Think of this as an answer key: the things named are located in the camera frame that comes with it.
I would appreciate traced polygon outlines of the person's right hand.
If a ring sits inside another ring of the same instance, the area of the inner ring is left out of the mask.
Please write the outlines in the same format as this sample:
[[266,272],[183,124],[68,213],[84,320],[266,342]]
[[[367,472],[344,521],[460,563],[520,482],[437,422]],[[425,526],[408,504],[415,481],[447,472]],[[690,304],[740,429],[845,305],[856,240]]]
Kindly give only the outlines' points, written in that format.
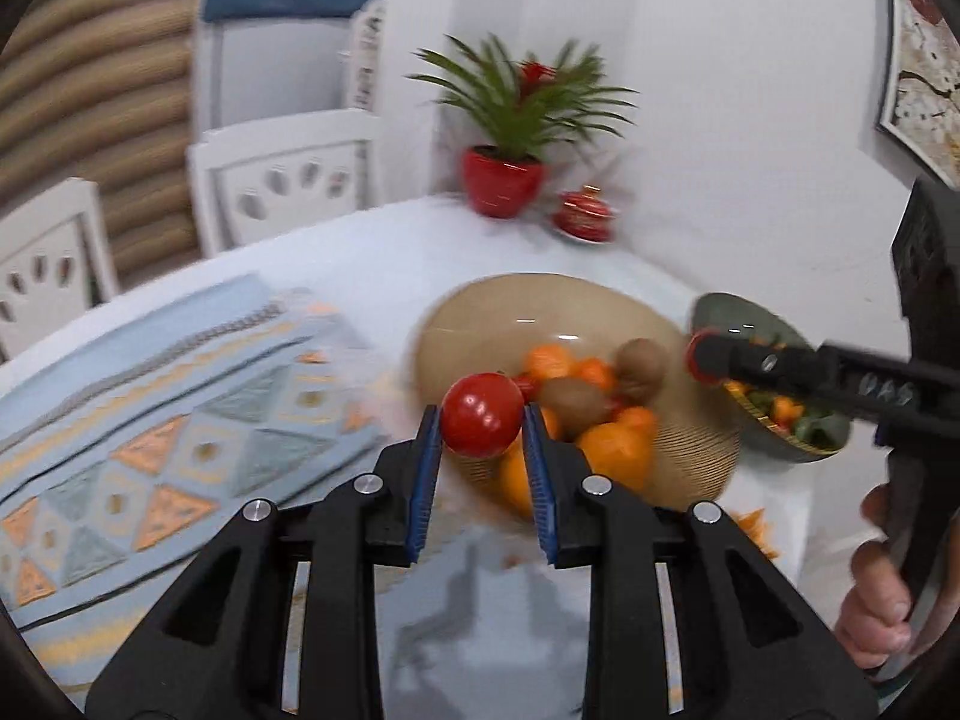
[[882,541],[862,543],[851,557],[850,569],[853,588],[839,608],[835,635],[854,663],[861,670],[873,670],[885,665],[890,656],[923,655],[946,633],[958,613],[958,520],[950,530],[946,578],[919,634],[910,631],[910,592]]

